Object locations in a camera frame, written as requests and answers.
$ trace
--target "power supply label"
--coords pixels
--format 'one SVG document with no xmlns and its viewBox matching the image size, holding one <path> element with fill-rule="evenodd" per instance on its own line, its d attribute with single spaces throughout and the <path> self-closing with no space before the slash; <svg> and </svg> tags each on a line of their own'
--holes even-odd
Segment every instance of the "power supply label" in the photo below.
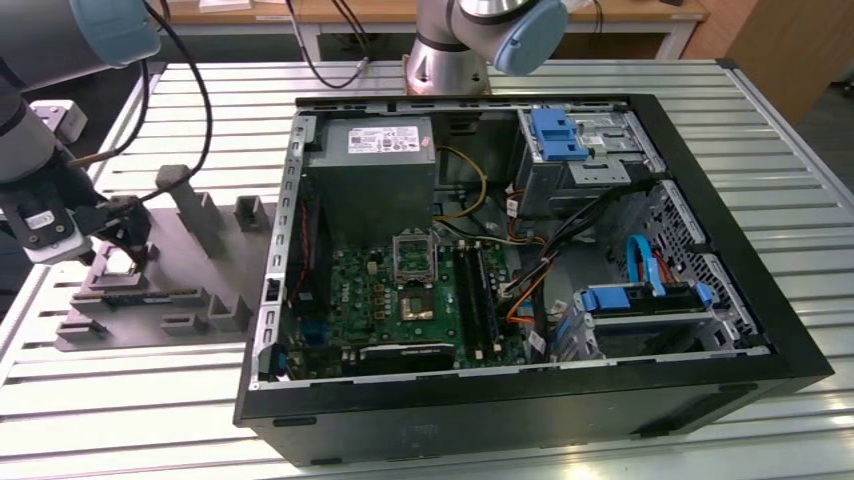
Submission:
<svg viewBox="0 0 854 480">
<path fill-rule="evenodd" d="M 348 153 L 402 153 L 422 149 L 418 127 L 354 128 L 348 135 Z"/>
</svg>

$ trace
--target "slotted metal table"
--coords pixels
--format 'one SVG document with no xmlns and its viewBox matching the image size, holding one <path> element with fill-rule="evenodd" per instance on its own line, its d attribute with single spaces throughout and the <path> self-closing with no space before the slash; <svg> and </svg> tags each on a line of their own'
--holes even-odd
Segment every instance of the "slotted metal table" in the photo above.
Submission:
<svg viewBox="0 0 854 480">
<path fill-rule="evenodd" d="M 342 93 L 302 64 L 201 68 L 216 138 L 193 186 L 221 204 L 245 194 L 272 199 L 294 100 Z M 343 79 L 351 68 L 323 64 L 322 73 Z M 854 477 L 854 197 L 814 152 L 742 73 L 714 62 L 555 62 L 528 77 L 491 78 L 495 93 L 658 95 L 835 376 L 684 437 L 299 471 L 231 424 L 243 344 L 59 352 L 55 330 L 84 269 L 37 266 L 0 329 L 1 479 Z M 378 63 L 344 94 L 402 94 L 403 87 L 400 64 Z M 156 78 L 141 138 L 93 172 L 104 193 L 141 194 L 161 164 L 195 163 L 196 92 L 187 66 L 171 65 Z M 137 104 L 139 87 L 104 148 Z"/>
</svg>

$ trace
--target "sticker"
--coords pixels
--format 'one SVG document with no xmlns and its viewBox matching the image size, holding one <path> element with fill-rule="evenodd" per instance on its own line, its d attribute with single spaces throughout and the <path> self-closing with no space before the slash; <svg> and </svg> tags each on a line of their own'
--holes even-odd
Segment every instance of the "sticker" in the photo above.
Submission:
<svg viewBox="0 0 854 480">
<path fill-rule="evenodd" d="M 670 16 L 671 20 L 702 20 L 702 13 L 675 13 Z"/>
<path fill-rule="evenodd" d="M 540 337 L 539 333 L 534 330 L 531 330 L 531 333 L 528 334 L 528 343 L 539 353 L 546 353 L 546 340 L 543 340 L 543 337 Z"/>
<path fill-rule="evenodd" d="M 507 199 L 507 216 L 512 218 L 519 216 L 519 202 L 512 198 Z"/>
<path fill-rule="evenodd" d="M 566 302 L 562 302 L 560 300 L 555 300 L 554 305 L 551 306 L 551 314 L 552 315 L 563 315 L 563 312 L 566 312 L 566 309 L 570 306 L 567 305 Z"/>
<path fill-rule="evenodd" d="M 599 135 L 582 135 L 582 143 L 584 145 L 602 145 L 604 146 L 604 140 Z"/>
<path fill-rule="evenodd" d="M 27 222 L 27 226 L 31 230 L 39 230 L 41 227 L 47 227 L 56 221 L 56 217 L 53 216 L 53 212 L 45 210 L 41 213 L 37 213 L 32 217 L 27 217 L 24 222 Z"/>
<path fill-rule="evenodd" d="M 354 128 L 347 139 L 348 153 L 418 152 L 418 127 Z"/>
</svg>

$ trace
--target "motherboard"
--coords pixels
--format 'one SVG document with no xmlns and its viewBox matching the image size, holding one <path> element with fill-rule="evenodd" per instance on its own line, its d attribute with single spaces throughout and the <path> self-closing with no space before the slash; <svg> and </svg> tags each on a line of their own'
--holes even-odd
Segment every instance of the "motherboard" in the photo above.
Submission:
<svg viewBox="0 0 854 480">
<path fill-rule="evenodd" d="M 495 311 L 510 276 L 500 246 L 419 246 L 403 237 L 394 246 L 334 251 L 331 311 L 303 322 L 310 377 L 394 373 L 384 366 L 400 368 L 407 355 L 414 371 L 524 364 L 518 328 Z M 464 258 L 478 259 L 480 284 Z M 479 310 L 486 305 L 491 312 Z"/>
</svg>

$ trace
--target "black wire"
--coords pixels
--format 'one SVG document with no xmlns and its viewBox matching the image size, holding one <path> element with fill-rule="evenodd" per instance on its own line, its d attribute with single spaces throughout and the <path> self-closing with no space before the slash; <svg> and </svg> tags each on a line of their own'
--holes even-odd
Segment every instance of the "black wire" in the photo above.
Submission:
<svg viewBox="0 0 854 480">
<path fill-rule="evenodd" d="M 139 61 L 139 75 L 143 82 L 143 101 L 139 107 L 139 117 L 136 120 L 136 125 L 133 126 L 133 130 L 128 135 L 128 138 L 124 140 L 124 143 L 119 145 L 111 153 L 113 156 L 121 155 L 124 151 L 131 147 L 133 140 L 139 136 L 139 132 L 143 130 L 143 124 L 145 123 L 145 117 L 148 116 L 148 97 L 151 95 L 151 77 L 148 75 L 148 60 Z"/>
<path fill-rule="evenodd" d="M 334 84 L 330 83 L 328 80 L 326 78 L 323 78 L 323 76 L 320 75 L 320 72 L 318 71 L 318 69 L 315 68 L 315 64 L 311 60 L 311 57 L 308 56 L 308 50 L 306 50 L 306 45 L 303 44 L 303 34 L 299 30 L 299 21 L 296 20 L 296 12 L 294 11 L 294 3 L 291 0 L 286 0 L 284 2 L 286 6 L 288 7 L 288 13 L 291 14 L 291 22 L 294 23 L 294 35 L 296 36 L 296 44 L 299 46 L 299 51 L 303 55 L 303 60 L 306 61 L 306 64 L 308 65 L 308 69 L 311 70 L 311 73 L 314 74 L 315 78 L 320 81 L 320 83 L 323 83 L 323 85 L 326 85 L 327 87 L 332 88 L 332 89 L 342 89 L 342 88 L 347 88 L 350 86 L 350 84 L 356 80 L 356 78 L 359 77 L 359 75 L 362 74 L 362 70 L 363 70 L 363 64 L 362 62 L 367 62 L 370 61 L 370 57 L 368 57 L 368 52 L 366 50 L 366 47 L 362 46 L 362 49 L 364 50 L 364 60 L 359 63 L 359 66 L 356 67 L 356 71 L 354 72 L 352 76 L 344 81 L 344 83 L 340 84 Z M 351 23 L 350 18 L 344 15 L 344 19 L 347 20 L 347 23 L 350 23 L 350 26 L 354 29 L 354 32 L 356 33 L 356 36 L 360 35 L 360 32 L 358 30 L 358 28 L 355 27 L 355 25 Z"/>
<path fill-rule="evenodd" d="M 604 32 L 604 11 L 602 10 L 602 4 L 599 0 L 592 0 L 594 5 L 596 6 L 596 23 L 592 27 L 592 35 L 590 36 L 590 45 L 592 48 L 594 44 L 598 42 L 599 35 Z"/>
<path fill-rule="evenodd" d="M 193 58 L 192 53 L 189 53 L 189 50 L 187 49 L 187 45 L 184 45 L 184 41 L 181 40 L 181 37 L 177 35 L 177 33 L 175 33 L 175 29 L 169 25 L 169 22 L 165 21 L 163 16 L 157 13 L 157 11 L 153 9 L 153 7 L 148 3 L 145 3 L 145 10 L 148 10 L 148 14 L 153 17 L 155 21 L 163 27 L 163 30 L 165 31 L 169 38 L 172 39 L 172 42 L 175 43 L 175 47 L 181 52 L 184 61 L 189 65 L 189 70 L 192 71 L 192 76 L 195 77 L 196 83 L 199 84 L 199 92 L 201 93 L 201 100 L 204 102 L 205 125 L 204 125 L 204 143 L 201 144 L 201 153 L 199 154 L 199 160 L 196 164 L 175 182 L 172 182 L 169 185 L 165 185 L 164 187 L 157 188 L 153 192 L 144 195 L 136 201 L 136 203 L 143 203 L 149 201 L 151 199 L 159 197 L 164 193 L 168 193 L 169 191 L 172 191 L 175 188 L 184 185 L 189 181 L 193 175 L 196 175 L 196 173 L 199 173 L 199 170 L 201 170 L 201 168 L 204 167 L 204 162 L 207 161 L 208 153 L 211 152 L 211 140 L 213 139 L 213 107 L 211 106 L 211 96 L 208 94 L 208 88 L 204 85 L 204 79 L 201 78 L 201 72 L 199 71 L 199 65 L 196 64 L 196 59 Z M 123 207 L 119 208 L 116 213 L 120 213 L 125 210 L 132 209 L 133 206 L 135 204 L 124 205 Z"/>
<path fill-rule="evenodd" d="M 364 31 L 359 17 L 356 17 L 356 14 L 350 8 L 347 0 L 332 0 L 332 5 L 335 5 L 338 13 L 342 14 L 342 17 L 344 17 L 344 20 L 347 20 L 347 23 L 350 24 L 350 28 L 354 31 L 364 56 L 371 59 L 371 41 L 368 40 L 368 33 Z"/>
<path fill-rule="evenodd" d="M 534 307 L 534 331 L 544 340 L 548 338 L 548 313 L 546 311 L 546 288 L 542 283 L 531 292 L 530 300 Z M 544 342 L 544 344 L 546 346 L 542 353 L 535 348 L 531 349 L 532 363 L 546 363 L 548 361 L 550 342 Z"/>
<path fill-rule="evenodd" d="M 456 233 L 460 237 L 466 237 L 472 240 L 484 240 L 484 241 L 491 240 L 495 243 L 507 243 L 510 241 L 514 244 L 526 245 L 523 242 L 512 242 L 512 240 L 507 240 L 504 238 L 499 238 L 492 235 L 478 235 L 476 233 L 467 232 L 459 227 L 455 227 L 454 225 L 451 225 L 446 220 L 434 219 L 434 222 L 442 224 L 448 230 Z"/>
<path fill-rule="evenodd" d="M 614 187 L 606 193 L 603 193 L 592 202 L 590 202 L 584 207 L 575 212 L 575 214 L 567 218 L 555 231 L 554 236 L 543 245 L 540 253 L 536 257 L 536 265 L 531 268 L 531 270 L 524 273 L 516 280 L 510 282 L 506 289 L 512 290 L 524 282 L 536 278 L 538 275 L 543 273 L 543 270 L 548 268 L 551 265 L 551 261 L 560 254 L 563 246 L 575 238 L 576 235 L 583 233 L 590 227 L 592 227 L 604 214 L 608 205 L 611 202 L 616 201 L 620 197 L 628 195 L 630 193 L 642 192 L 652 188 L 652 186 L 658 184 L 658 179 L 650 178 L 640 180 L 631 185 L 624 185 L 622 187 Z"/>
<path fill-rule="evenodd" d="M 466 205 L 466 196 L 460 195 L 458 197 L 456 201 L 459 203 L 459 211 L 463 212 L 463 211 L 468 210 L 468 206 Z M 475 224 L 475 226 L 480 229 L 483 234 L 488 235 L 490 234 L 490 230 L 486 228 L 486 225 L 483 224 L 480 219 L 475 216 L 475 213 L 478 213 L 478 210 L 480 210 L 480 208 L 483 208 L 483 203 L 478 206 L 478 208 L 475 208 L 471 212 L 468 212 L 462 218 L 467 218 L 468 220 L 471 220 L 471 223 Z"/>
<path fill-rule="evenodd" d="M 160 0 L 160 8 L 163 9 L 163 17 L 167 22 L 172 22 L 172 8 L 169 7 L 169 0 Z"/>
</svg>

